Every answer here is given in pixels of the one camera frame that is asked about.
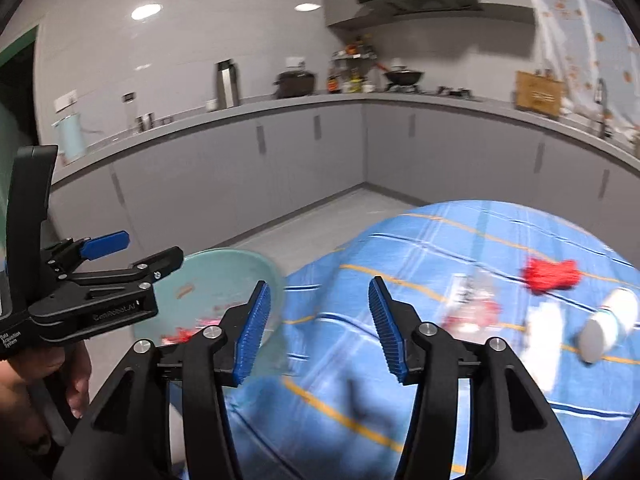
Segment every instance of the wall outlet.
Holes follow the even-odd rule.
[[[287,57],[287,59],[285,59],[285,62],[287,64],[287,68],[298,68],[302,63],[305,62],[305,58],[297,57],[297,56],[289,56]]]
[[[61,112],[68,106],[71,106],[74,103],[78,102],[78,91],[72,90],[68,94],[64,94],[60,96],[55,101],[53,101],[53,107],[56,109],[56,113]]]

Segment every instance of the red trash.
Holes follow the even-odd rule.
[[[575,260],[565,260],[557,264],[537,258],[530,258],[522,271],[527,286],[535,294],[542,294],[555,288],[571,288],[580,282],[580,271]]]

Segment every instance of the countertop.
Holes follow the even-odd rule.
[[[430,96],[424,94],[397,94],[397,93],[368,93],[368,94],[318,94],[305,97],[296,97],[289,99],[269,99],[258,102],[242,104],[234,108],[226,110],[218,110],[215,112],[203,112],[193,114],[186,118],[174,121],[171,124],[158,126],[141,134],[118,134],[108,137],[99,143],[99,147],[94,145],[94,149],[89,148],[89,153],[82,156],[72,163],[56,169],[53,174],[53,184],[62,184],[78,171],[88,168],[92,164],[96,164],[106,158],[118,155],[121,152],[130,150],[144,142],[149,142],[159,137],[167,136],[175,132],[180,132],[188,128],[194,128],[203,124],[215,123],[217,121],[229,120],[233,118],[242,118],[280,108],[291,108],[299,106],[314,106],[337,102],[363,102],[363,103],[400,103],[408,105],[433,105],[443,108],[463,109],[482,114],[489,114],[497,117],[508,118],[511,120],[529,123],[547,130],[555,131],[559,134],[571,137],[579,142],[583,142],[592,146],[610,156],[627,164],[631,168],[640,172],[640,160],[635,158],[625,150],[599,139],[598,137],[588,134],[585,131],[563,124],[535,113],[523,112],[513,108],[511,104],[498,102],[493,100],[468,101],[455,98],[447,98],[440,96]]]

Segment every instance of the faucet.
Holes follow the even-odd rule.
[[[604,79],[601,77],[598,78],[596,95],[594,96],[593,100],[596,102],[596,104],[602,106],[602,122],[600,123],[600,133],[598,134],[598,138],[606,139],[607,137],[610,137],[611,134],[607,132],[607,85],[604,82]]]

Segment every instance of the cabinet handle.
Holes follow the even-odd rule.
[[[120,179],[116,175],[115,171],[113,171],[113,168],[110,168],[109,171],[111,173],[111,181],[113,182],[113,187],[116,190],[116,196],[118,197],[118,202],[120,202],[121,206],[126,207],[127,205],[124,202],[122,187],[120,186]]]
[[[264,139],[264,126],[258,124],[255,129],[255,135],[258,138],[258,152],[264,155],[267,153],[267,141]]]
[[[415,137],[415,114],[409,116],[409,137]]]
[[[540,173],[542,169],[542,159],[545,156],[545,143],[538,143],[538,152],[536,153],[536,163],[533,166],[533,173]]]
[[[320,116],[314,115],[314,139],[322,139],[322,128],[320,126]]]
[[[602,172],[602,183],[600,184],[600,192],[598,193],[598,200],[602,200],[604,198],[604,193],[607,190],[607,186],[609,185],[609,170],[604,170]]]

